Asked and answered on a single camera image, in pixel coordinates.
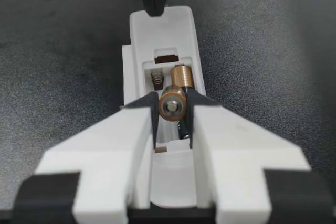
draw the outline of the battery spring contact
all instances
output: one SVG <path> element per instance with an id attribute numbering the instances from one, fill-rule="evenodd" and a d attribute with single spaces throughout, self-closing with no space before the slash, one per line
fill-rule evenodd
<path id="1" fill-rule="evenodd" d="M 154 90 L 163 89 L 163 70 L 162 69 L 152 69 L 151 70 L 151 78 L 154 85 Z"/>

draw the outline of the metal spring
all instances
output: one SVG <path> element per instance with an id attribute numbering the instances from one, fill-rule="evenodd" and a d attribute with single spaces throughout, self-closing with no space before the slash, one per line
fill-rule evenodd
<path id="1" fill-rule="evenodd" d="M 152 71 L 152 82 L 155 85 L 160 85 L 163 82 L 163 74 L 161 71 Z"/>

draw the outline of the gray table surface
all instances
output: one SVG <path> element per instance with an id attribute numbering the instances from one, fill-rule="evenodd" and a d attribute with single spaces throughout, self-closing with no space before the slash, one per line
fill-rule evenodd
<path id="1" fill-rule="evenodd" d="M 208 96 L 300 145 L 336 196 L 336 0 L 168 4 L 193 10 Z M 121 46 L 140 9 L 0 0 L 0 209 L 47 148 L 123 104 Z"/>

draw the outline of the dark gray surface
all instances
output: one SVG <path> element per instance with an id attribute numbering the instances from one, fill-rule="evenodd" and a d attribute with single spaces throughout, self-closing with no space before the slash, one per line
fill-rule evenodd
<path id="1" fill-rule="evenodd" d="M 336 0 L 169 4 L 193 10 L 207 94 L 299 144 L 336 196 Z M 0 209 L 45 149 L 118 111 L 121 45 L 141 8 L 0 0 Z"/>

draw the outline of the metal contact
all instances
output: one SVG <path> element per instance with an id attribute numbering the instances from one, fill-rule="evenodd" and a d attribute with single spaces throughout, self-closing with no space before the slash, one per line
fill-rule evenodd
<path id="1" fill-rule="evenodd" d="M 181 87 L 170 85 L 164 89 L 159 100 L 159 113 L 168 121 L 180 120 L 186 112 L 186 98 Z"/>
<path id="2" fill-rule="evenodd" d="M 173 85 L 179 87 L 194 88 L 191 68 L 185 65 L 177 65 L 170 71 Z"/>
<path id="3" fill-rule="evenodd" d="M 163 70 L 161 69 L 152 69 L 151 70 L 151 79 L 154 85 L 154 90 L 163 89 Z"/>

